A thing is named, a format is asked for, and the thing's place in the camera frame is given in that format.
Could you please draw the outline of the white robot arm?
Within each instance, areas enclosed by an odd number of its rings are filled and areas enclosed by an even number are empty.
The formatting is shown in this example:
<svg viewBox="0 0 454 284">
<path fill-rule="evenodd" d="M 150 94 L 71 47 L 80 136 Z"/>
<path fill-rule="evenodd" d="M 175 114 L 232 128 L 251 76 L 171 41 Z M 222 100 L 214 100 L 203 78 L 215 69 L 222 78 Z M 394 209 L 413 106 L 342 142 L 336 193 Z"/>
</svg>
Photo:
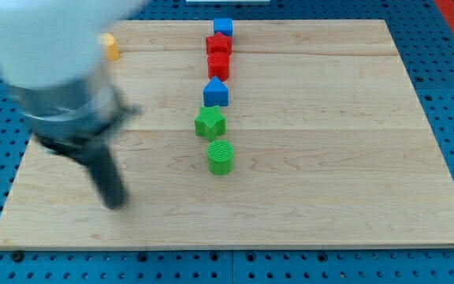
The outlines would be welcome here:
<svg viewBox="0 0 454 284">
<path fill-rule="evenodd" d="M 127 191 L 109 142 L 137 112 L 112 85 L 100 35 L 143 0 L 0 1 L 0 76 L 35 139 L 88 172 L 103 203 Z"/>
</svg>

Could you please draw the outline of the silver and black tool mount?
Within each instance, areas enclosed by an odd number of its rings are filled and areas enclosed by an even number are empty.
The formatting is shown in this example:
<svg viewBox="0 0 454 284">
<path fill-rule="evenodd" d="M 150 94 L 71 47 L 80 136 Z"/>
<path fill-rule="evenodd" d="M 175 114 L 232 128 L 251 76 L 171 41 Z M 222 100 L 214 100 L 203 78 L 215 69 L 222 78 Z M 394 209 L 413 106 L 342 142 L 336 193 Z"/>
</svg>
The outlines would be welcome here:
<svg viewBox="0 0 454 284">
<path fill-rule="evenodd" d="M 112 84 L 105 65 L 50 87 L 9 90 L 38 142 L 85 166 L 112 163 L 110 141 L 140 112 Z"/>
</svg>

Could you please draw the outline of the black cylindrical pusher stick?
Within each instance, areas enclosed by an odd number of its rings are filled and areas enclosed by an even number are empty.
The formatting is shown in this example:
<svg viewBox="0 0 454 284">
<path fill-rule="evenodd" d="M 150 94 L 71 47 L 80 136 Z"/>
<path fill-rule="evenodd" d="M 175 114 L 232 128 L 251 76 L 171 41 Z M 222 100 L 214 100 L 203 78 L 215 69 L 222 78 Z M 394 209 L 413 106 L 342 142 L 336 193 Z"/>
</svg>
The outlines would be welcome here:
<svg viewBox="0 0 454 284">
<path fill-rule="evenodd" d="M 118 173 L 111 151 L 105 144 L 88 153 L 84 166 L 107 208 L 116 210 L 125 205 L 125 184 Z"/>
</svg>

